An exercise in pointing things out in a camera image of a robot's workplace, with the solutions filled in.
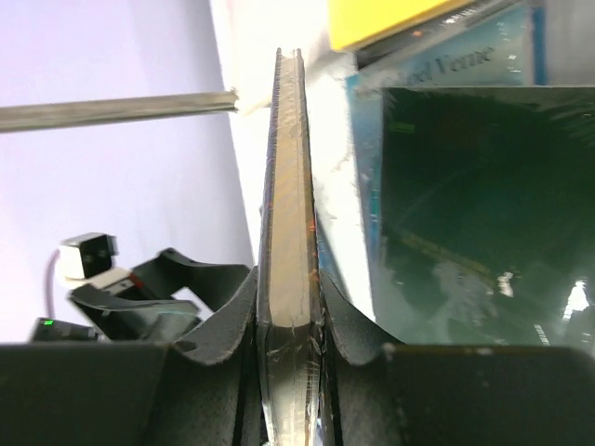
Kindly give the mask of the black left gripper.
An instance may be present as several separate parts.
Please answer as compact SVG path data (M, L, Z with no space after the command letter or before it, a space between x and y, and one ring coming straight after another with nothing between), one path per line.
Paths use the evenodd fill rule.
M197 262L168 248L133 269L114 267L89 279L65 278L67 299L89 325L39 318L31 340L175 341L221 309L248 271L244 265Z

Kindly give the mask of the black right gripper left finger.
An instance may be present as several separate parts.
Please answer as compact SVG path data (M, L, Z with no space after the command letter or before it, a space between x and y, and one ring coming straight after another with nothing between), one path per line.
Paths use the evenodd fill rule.
M5 445L255 445L255 273L172 344L35 342L1 349Z

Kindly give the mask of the dark green hardcover book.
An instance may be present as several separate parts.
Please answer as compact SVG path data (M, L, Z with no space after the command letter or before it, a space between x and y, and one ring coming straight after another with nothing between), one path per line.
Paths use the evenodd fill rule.
M594 349L594 91L391 88L378 323L408 344Z

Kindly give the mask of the yellow paperback book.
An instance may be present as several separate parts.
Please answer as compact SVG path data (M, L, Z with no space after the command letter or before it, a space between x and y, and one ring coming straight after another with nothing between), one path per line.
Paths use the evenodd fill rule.
M349 51L471 4L470 0L332 0L328 34L334 51Z

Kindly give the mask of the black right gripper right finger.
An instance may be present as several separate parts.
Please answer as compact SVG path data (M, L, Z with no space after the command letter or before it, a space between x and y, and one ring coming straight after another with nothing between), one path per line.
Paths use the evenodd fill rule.
M407 346L320 277L326 445L590 445L594 360L572 348Z

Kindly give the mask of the purple galaxy cover book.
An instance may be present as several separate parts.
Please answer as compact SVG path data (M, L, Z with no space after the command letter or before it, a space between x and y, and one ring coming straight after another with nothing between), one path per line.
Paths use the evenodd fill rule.
M316 441L323 323L304 60L298 49L278 49L257 292L259 375L272 445Z

